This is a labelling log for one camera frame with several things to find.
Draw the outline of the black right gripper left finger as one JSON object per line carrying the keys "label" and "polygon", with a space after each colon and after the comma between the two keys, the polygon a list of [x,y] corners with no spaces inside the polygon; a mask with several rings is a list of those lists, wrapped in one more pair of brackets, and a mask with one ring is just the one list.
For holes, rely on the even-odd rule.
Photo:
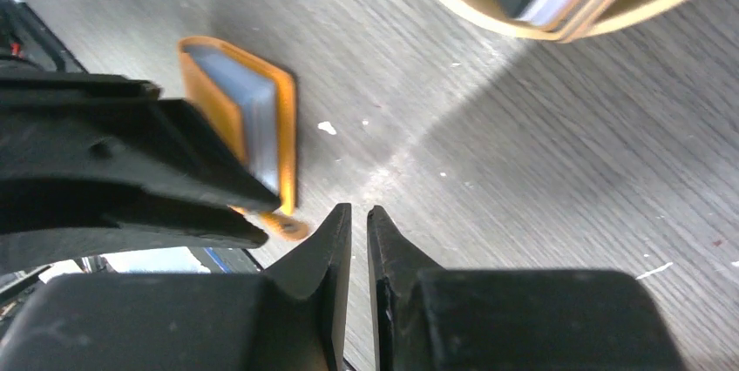
{"label": "black right gripper left finger", "polygon": [[338,370],[351,206],[260,273],[58,276],[1,342],[4,370]]}

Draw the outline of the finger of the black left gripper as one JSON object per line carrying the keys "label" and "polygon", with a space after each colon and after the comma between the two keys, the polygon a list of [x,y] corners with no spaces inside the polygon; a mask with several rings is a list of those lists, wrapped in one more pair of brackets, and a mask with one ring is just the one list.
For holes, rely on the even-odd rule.
{"label": "finger of the black left gripper", "polygon": [[1,177],[95,181],[255,212],[280,204],[193,105],[113,75],[3,72]]}
{"label": "finger of the black left gripper", "polygon": [[1,271],[131,250],[263,245],[265,232],[235,207],[267,211],[269,190],[248,174],[3,178]]}

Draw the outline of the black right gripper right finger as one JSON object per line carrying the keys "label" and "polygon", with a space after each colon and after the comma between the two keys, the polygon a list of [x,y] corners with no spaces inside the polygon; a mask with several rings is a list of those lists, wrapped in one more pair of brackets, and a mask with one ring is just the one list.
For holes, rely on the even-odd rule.
{"label": "black right gripper right finger", "polygon": [[380,370],[683,370],[648,290],[607,269],[446,269],[367,218]]}

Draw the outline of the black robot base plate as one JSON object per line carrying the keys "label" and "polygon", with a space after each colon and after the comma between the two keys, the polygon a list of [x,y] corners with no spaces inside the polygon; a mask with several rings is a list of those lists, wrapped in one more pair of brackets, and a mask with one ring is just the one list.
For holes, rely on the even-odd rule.
{"label": "black robot base plate", "polygon": [[1,58],[10,56],[45,71],[87,72],[25,0],[1,0]]}

